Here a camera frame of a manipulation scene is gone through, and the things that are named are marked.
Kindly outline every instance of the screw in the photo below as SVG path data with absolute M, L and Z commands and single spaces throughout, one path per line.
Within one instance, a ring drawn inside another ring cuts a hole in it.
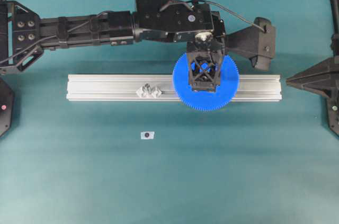
M 24 41 L 25 40 L 25 36 L 24 35 L 19 35 L 18 37 L 17 37 L 17 39 L 19 40 L 19 41 Z
M 188 20 L 189 20 L 190 22 L 194 22 L 194 21 L 195 21 L 195 16 L 189 15 Z
M 17 23 L 17 27 L 23 28 L 24 26 L 25 26 L 25 23 L 22 22 L 22 21 L 19 21 L 19 22 Z
M 28 24 L 29 27 L 35 26 L 35 23 L 32 20 L 28 21 L 27 24 Z
M 30 33 L 30 34 L 28 34 L 28 38 L 30 40 L 34 40 L 35 39 L 35 35 L 33 33 Z

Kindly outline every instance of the wire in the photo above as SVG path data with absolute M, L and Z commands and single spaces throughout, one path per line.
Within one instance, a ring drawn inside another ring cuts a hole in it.
M 187 3 L 192 3 L 192 2 L 208 3 L 208 4 L 214 5 L 214 6 L 216 6 L 216 7 L 219 7 L 219 8 L 221 8 L 222 10 L 228 12 L 229 14 L 231 14 L 231 15 L 233 15 L 233 16 L 236 16 L 236 17 L 239 18 L 240 20 L 246 22 L 247 24 L 250 24 L 250 25 L 252 25 L 252 26 L 254 26 L 254 27 L 260 29 L 261 31 L 266 32 L 265 29 L 263 29 L 261 26 L 259 26 L 259 25 L 255 24 L 255 23 L 253 23 L 253 22 L 251 22 L 251 21 L 245 19 L 244 17 L 240 16 L 238 13 L 236 13 L 236 12 L 234 12 L 234 11 L 231 11 L 230 9 L 228 9 L 228 8 L 226 8 L 226 7 L 224 7 L 224 6 L 222 6 L 222 5 L 219 4 L 219 3 L 215 3 L 215 2 L 211 2 L 211 1 L 207 1 L 207 0 L 190 0 L 190 1 L 187 1 Z
M 95 17 L 100 17 L 100 16 L 102 16 L 102 15 L 104 15 L 104 14 L 108 14 L 108 13 L 110 13 L 110 12 L 113 12 L 113 11 L 103 11 L 103 12 L 100 12 L 99 14 L 97 14 Z M 80 25 L 77 25 L 77 26 L 75 26 L 75 27 L 73 27 L 73 28 L 67 30 L 67 32 L 68 32 L 68 33 L 73 32 L 73 31 L 75 31 L 76 29 L 79 29 L 79 28 L 81 28 L 81 27 L 83 27 L 83 26 L 89 24 L 90 21 L 91 21 L 91 19 L 90 19 L 90 20 L 87 20 L 86 22 L 84 22 L 84 23 L 82 23 L 82 24 L 80 24 Z M 39 44 L 40 42 L 43 42 L 43 41 L 49 40 L 49 39 L 53 39 L 53 38 L 57 38 L 57 35 L 54 34 L 54 35 L 51 35 L 51 36 L 48 36 L 48 37 L 44 37 L 44 38 L 42 38 L 42 39 L 40 39 L 40 40 L 37 40 L 37 41 L 34 42 L 33 44 L 30 44 L 28 47 L 25 47 L 24 49 L 20 50 L 18 53 L 15 53 L 14 55 L 11 55 L 11 56 L 9 56 L 9 57 L 6 58 L 6 59 L 1 60 L 1 61 L 0 61 L 0 64 L 4 63 L 4 62 L 6 62 L 6 61 L 9 61 L 9 60 L 11 60 L 11 59 L 13 59 L 13 58 L 15 58 L 15 57 L 17 57 L 17 56 L 23 54 L 25 51 L 27 51 L 28 49 L 34 47 L 36 44 Z

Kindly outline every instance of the gear teeth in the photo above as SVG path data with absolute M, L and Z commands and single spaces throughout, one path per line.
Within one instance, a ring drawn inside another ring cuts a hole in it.
M 238 85 L 239 85 L 239 71 L 238 71 L 238 68 L 237 68 L 235 62 L 231 59 L 230 56 L 226 56 L 226 57 L 225 57 L 225 59 L 227 59 L 227 61 L 224 60 L 223 66 L 226 66 L 226 65 L 227 65 L 227 68 L 224 68 L 224 69 L 225 69 L 225 70 L 233 70 L 232 72 L 233 72 L 234 74 L 236 74 L 237 77 L 238 77 L 237 83 L 236 83 L 235 85 L 232 85 L 232 87 L 235 88 L 235 91 L 232 92 L 232 90 L 231 90 L 230 92 L 227 92 L 228 94 L 226 94 L 225 101 L 219 103 L 219 104 L 216 105 L 216 106 L 211 105 L 210 107 L 208 107 L 208 106 L 200 106 L 200 105 L 198 105 L 198 104 L 194 104 L 194 103 L 189 102 L 188 100 L 190 100 L 190 99 L 187 100 L 187 98 L 186 98 L 185 95 L 184 95 L 184 94 L 186 93 L 187 89 L 184 88 L 184 89 L 183 89 L 184 91 L 181 91 L 180 88 L 177 88 L 177 85 L 176 85 L 176 83 L 175 83 L 175 82 L 176 82 L 176 81 L 175 81 L 175 72 L 176 72 L 176 69 L 178 69 L 177 66 L 179 66 L 179 67 L 182 67 L 182 66 L 183 66 L 183 64 L 182 64 L 182 63 L 183 63 L 183 59 L 184 59 L 184 61 L 187 61 L 187 59 L 186 59 L 186 53 L 184 53 L 184 54 L 180 57 L 180 59 L 176 62 L 176 64 L 175 64 L 174 71 L 173 71 L 173 85 L 174 85 L 174 89 L 175 89 L 175 91 L 176 91 L 178 97 L 180 98 L 180 100 L 181 100 L 185 105 L 187 105 L 187 106 L 189 106 L 190 108 L 193 108 L 193 109 L 195 109 L 195 110 L 207 112 L 207 111 L 213 111 L 213 110 L 221 109 L 222 107 L 224 107 L 225 105 L 227 105 L 227 104 L 231 101 L 231 99 L 234 97 L 234 95 L 236 94 L 237 89 L 238 89 Z M 188 70 L 187 63 L 185 63 L 185 69 L 186 69 L 186 71 Z

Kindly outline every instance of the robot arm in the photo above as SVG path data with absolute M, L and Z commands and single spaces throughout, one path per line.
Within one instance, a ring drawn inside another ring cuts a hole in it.
M 136 11 L 105 11 L 98 15 L 41 19 L 15 1 L 0 3 L 0 73 L 25 71 L 45 49 L 128 45 L 142 40 L 187 42 L 189 84 L 193 91 L 215 92 L 228 51 L 268 70 L 275 55 L 275 27 L 256 18 L 254 24 L 227 34 L 219 12 L 207 2 L 136 0 Z M 12 34 L 8 24 L 12 24 Z M 13 54 L 8 53 L 12 38 Z

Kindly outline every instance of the teal surface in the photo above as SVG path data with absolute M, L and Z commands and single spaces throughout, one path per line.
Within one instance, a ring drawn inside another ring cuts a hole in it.
M 42 18 L 134 0 L 18 0 Z M 277 28 L 282 81 L 332 55 L 329 0 L 212 0 Z M 246 25 L 221 13 L 228 32 Z M 339 223 L 339 140 L 317 95 L 202 113 L 181 103 L 71 103 L 67 75 L 171 73 L 185 44 L 47 51 L 22 75 L 0 140 L 0 223 Z M 232 56 L 242 74 L 258 73 Z M 141 131 L 154 140 L 140 140 Z

